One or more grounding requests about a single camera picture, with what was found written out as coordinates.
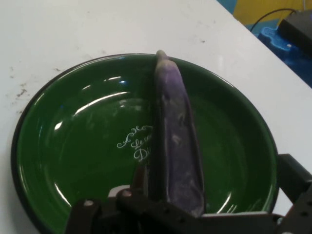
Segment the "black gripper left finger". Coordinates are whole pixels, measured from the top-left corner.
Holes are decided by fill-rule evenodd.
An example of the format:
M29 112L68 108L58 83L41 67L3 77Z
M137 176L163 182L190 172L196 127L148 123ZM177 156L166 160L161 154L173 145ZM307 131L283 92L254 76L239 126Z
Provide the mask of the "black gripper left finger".
M106 201L82 199L71 209L67 234L202 234L198 218L166 202L143 194L147 172L138 166L130 188Z

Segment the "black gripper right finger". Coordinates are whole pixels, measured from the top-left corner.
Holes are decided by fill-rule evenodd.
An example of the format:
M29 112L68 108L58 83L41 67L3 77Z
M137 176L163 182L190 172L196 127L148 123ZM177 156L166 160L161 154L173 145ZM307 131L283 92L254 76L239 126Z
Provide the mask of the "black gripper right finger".
M278 234L312 232L312 175L290 154L278 156L278 185L292 206L278 225Z

